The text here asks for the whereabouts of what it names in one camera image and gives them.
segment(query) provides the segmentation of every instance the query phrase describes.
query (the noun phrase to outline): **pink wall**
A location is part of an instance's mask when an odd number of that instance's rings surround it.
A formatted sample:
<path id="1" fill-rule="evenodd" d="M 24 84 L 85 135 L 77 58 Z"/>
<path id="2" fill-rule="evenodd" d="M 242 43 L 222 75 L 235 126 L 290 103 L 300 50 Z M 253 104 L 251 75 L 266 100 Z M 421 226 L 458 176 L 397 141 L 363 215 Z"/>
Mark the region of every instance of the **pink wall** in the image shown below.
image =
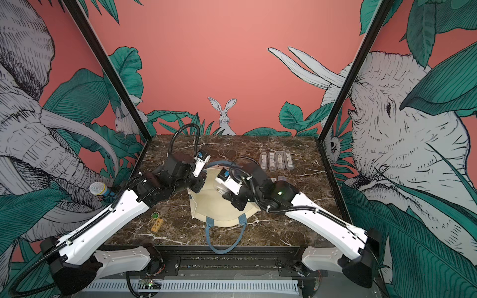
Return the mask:
<path id="1" fill-rule="evenodd" d="M 360 36 L 359 1 L 116 1 L 119 23 L 88 3 L 89 20 L 108 54 L 118 47 L 138 50 L 143 68 L 143 103 L 138 108 L 199 112 L 218 127 L 218 112 L 229 111 L 236 134 L 267 126 L 287 130 L 278 114 L 288 101 L 307 116 L 324 91 L 296 78 L 275 56 L 274 47 L 307 52 L 334 72 L 353 61 Z M 155 124 L 157 132 L 169 134 Z"/>

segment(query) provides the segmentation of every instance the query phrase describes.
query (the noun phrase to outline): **elephant tusk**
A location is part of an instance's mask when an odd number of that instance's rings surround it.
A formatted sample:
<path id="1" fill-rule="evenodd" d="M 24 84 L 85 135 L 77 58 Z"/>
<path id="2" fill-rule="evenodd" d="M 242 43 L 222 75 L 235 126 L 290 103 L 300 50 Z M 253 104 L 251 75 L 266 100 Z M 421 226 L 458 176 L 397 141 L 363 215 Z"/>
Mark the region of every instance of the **elephant tusk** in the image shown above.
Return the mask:
<path id="1" fill-rule="evenodd" d="M 72 133 L 84 135 L 85 137 L 88 137 L 93 141 L 97 142 L 111 156 L 115 165 L 114 176 L 118 174 L 119 162 L 116 153 L 114 152 L 111 145 L 97 132 L 93 131 L 92 129 L 86 127 L 81 123 L 78 123 L 76 121 L 60 116 L 45 109 L 41 110 L 40 122 L 48 128 L 65 129 Z"/>
<path id="2" fill-rule="evenodd" d="M 9 157 L 0 157 L 0 184 L 14 195 L 22 195 L 33 191 Z"/>

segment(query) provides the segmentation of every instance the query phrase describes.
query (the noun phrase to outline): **brown marble surface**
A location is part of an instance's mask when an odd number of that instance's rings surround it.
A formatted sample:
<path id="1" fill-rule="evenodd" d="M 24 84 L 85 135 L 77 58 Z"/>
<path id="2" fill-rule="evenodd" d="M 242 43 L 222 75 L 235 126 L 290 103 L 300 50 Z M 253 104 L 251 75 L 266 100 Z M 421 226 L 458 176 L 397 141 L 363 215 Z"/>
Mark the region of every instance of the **brown marble surface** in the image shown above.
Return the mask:
<path id="1" fill-rule="evenodd" d="M 170 135 L 158 135 L 152 140 L 139 167 L 140 171 L 152 171 L 166 158 Z M 331 213 L 340 216 L 333 193 L 326 177 L 320 153 L 312 137 L 268 137 L 268 136 L 215 136 L 205 135 L 200 139 L 200 148 L 207 151 L 210 161 L 234 160 L 240 155 L 259 159 L 261 152 L 290 150 L 295 164 L 293 170 L 267 171 L 270 177 L 283 175 L 287 181 L 303 191 L 312 201 Z M 192 155 L 192 136 L 179 136 L 174 151 L 185 151 Z M 164 220 L 157 233 L 150 230 L 151 214 L 157 211 Z M 210 238 L 213 245 L 232 245 L 240 234 L 241 226 L 213 227 Z M 205 223 L 192 219 L 189 197 L 186 191 L 175 194 L 144 214 L 136 217 L 109 238 L 110 245 L 207 245 Z M 285 215 L 259 211 L 248 219 L 242 246 L 300 246 L 332 247 L 326 239 L 303 224 Z"/>

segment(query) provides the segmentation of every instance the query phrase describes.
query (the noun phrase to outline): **elephant illustration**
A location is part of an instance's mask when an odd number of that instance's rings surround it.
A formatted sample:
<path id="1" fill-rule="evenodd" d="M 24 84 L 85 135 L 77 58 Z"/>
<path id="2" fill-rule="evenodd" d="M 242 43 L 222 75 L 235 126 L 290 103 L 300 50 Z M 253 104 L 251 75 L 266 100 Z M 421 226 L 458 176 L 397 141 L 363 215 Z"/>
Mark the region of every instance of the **elephant illustration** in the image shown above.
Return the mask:
<path id="1" fill-rule="evenodd" d="M 85 125 L 42 109 L 54 43 L 45 23 L 26 0 L 0 0 L 0 195 L 22 195 L 55 181 L 71 195 L 47 212 L 21 238 L 30 242 L 70 232 L 102 210 L 88 191 L 95 181 L 112 185 L 81 161 L 56 129 L 100 144 L 119 163 L 110 144 Z M 0 288 L 18 240 L 0 256 Z"/>
<path id="2" fill-rule="evenodd" d="M 269 49 L 296 76 L 326 90 L 322 105 L 335 102 L 350 66 L 336 74 L 308 54 L 289 50 L 314 73 L 279 50 Z M 436 148 L 472 185 L 467 175 L 469 136 L 460 118 L 455 112 L 432 116 L 410 107 L 399 109 L 430 70 L 417 64 L 412 55 L 367 55 L 348 94 L 354 107 L 348 114 L 353 122 L 352 154 L 359 175 L 345 183 L 362 191 L 368 200 L 394 204 L 404 212 L 411 208 L 439 240 L 475 265 L 477 243 L 461 225 L 431 204 L 396 188 L 379 173 L 477 213 L 465 186 L 432 149 Z"/>

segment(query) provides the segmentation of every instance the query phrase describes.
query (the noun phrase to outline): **white arm casing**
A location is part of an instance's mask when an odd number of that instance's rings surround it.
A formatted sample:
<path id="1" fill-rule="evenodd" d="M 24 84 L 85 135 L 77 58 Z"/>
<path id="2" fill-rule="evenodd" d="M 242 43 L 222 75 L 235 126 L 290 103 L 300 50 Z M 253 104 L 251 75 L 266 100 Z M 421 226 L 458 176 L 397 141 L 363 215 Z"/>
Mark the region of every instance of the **white arm casing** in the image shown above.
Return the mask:
<path id="1" fill-rule="evenodd" d="M 149 206 L 144 202 L 137 202 L 137 198 L 138 196 L 134 191 L 126 190 L 121 196 L 115 211 L 108 214 L 98 224 L 87 230 L 78 239 L 74 240 L 71 245 L 62 248 L 59 251 L 60 256 L 66 255 L 68 257 L 66 262 L 69 264 L 83 264 L 109 237 L 116 233 L 120 228 L 124 227 L 124 225 L 131 221 L 131 219 L 149 209 Z M 107 208 L 81 227 L 62 236 L 59 239 L 59 243 L 66 241 L 69 237 L 73 236 L 76 232 L 95 220 L 100 214 L 105 212 Z"/>
<path id="2" fill-rule="evenodd" d="M 359 250 L 364 249 L 364 242 L 368 239 L 365 234 L 365 230 L 350 225 L 345 221 L 337 218 L 333 214 L 329 213 L 325 209 L 321 208 L 313 201 L 311 201 L 304 193 L 295 195 L 291 201 L 293 206 L 311 206 L 316 208 L 317 211 L 321 210 L 329 215 L 332 219 L 313 211 L 292 211 L 285 213 L 289 218 L 293 218 L 302 224 L 308 226 L 316 233 L 325 237 L 331 243 L 333 243 L 345 256 L 353 260 L 360 256 Z"/>

